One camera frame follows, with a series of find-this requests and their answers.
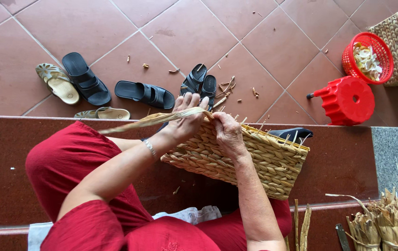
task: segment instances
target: red mesh basket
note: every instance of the red mesh basket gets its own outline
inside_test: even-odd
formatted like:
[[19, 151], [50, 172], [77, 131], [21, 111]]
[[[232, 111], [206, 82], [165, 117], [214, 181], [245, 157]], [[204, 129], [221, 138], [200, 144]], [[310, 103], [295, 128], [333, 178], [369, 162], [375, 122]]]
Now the red mesh basket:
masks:
[[[354, 47], [354, 44], [358, 42], [362, 43], [362, 45], [366, 47], [372, 46], [373, 52], [377, 55], [377, 60], [380, 62], [380, 67], [382, 67], [379, 81], [369, 79], [357, 67], [352, 48]], [[387, 82], [394, 70], [393, 56], [391, 55], [390, 49], [380, 37], [369, 32], [359, 33], [351, 40], [341, 56], [341, 62], [344, 71], [348, 75], [358, 77], [366, 83], [372, 84], [383, 84]]]

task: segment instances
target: red pants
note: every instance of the red pants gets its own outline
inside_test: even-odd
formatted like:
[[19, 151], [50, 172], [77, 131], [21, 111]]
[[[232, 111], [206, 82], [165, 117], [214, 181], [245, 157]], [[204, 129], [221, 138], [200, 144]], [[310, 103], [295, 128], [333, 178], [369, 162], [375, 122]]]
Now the red pants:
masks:
[[[55, 222], [67, 194], [92, 170], [120, 152], [112, 141], [81, 122], [53, 134], [30, 151], [26, 161], [27, 175], [52, 222]], [[289, 204], [274, 199], [270, 202], [281, 233], [287, 236], [292, 227]], [[132, 185], [109, 205], [125, 234], [153, 220]], [[239, 209], [196, 227], [221, 250], [247, 250]]]

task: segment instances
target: silver bracelet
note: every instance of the silver bracelet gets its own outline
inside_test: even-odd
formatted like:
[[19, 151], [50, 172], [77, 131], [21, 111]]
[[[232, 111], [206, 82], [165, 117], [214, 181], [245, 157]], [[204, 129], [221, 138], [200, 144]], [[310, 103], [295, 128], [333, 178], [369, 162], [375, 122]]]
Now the silver bracelet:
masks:
[[154, 157], [156, 161], [159, 160], [156, 151], [154, 151], [154, 148], [152, 148], [151, 142], [149, 142], [147, 139], [145, 139], [143, 142], [145, 143], [146, 147], [151, 151], [152, 157]]

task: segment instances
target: hand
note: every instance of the hand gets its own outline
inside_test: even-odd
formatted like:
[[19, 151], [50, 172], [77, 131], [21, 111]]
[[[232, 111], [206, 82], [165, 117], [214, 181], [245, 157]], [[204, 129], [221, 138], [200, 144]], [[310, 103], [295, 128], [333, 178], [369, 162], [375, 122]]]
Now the hand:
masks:
[[213, 113], [213, 124], [216, 128], [216, 141], [233, 162], [240, 158], [250, 157], [242, 140], [241, 125], [225, 112]]
[[[206, 109], [208, 105], [208, 100], [208, 97], [203, 98], [199, 107], [201, 107], [202, 109]], [[199, 104], [199, 101], [199, 94], [191, 94], [190, 92], [187, 92], [185, 94], [185, 97], [180, 96], [176, 99], [173, 112], [196, 107]], [[177, 119], [171, 121], [164, 129], [170, 130], [170, 134], [173, 136], [177, 144], [184, 143], [185, 141], [192, 138], [199, 131], [204, 116], [205, 115], [203, 113], [197, 113], [188, 117]]]

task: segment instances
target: beige sandal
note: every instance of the beige sandal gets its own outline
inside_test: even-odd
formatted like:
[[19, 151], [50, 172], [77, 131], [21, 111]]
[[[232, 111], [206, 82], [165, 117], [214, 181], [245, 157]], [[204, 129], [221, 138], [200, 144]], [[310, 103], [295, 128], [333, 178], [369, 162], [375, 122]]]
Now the beige sandal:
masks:
[[68, 105], [74, 105], [80, 100], [80, 95], [67, 75], [59, 67], [50, 63], [36, 66], [36, 73], [47, 84], [53, 95]]
[[130, 113], [125, 109], [101, 107], [96, 110], [78, 112], [75, 118], [129, 119]]

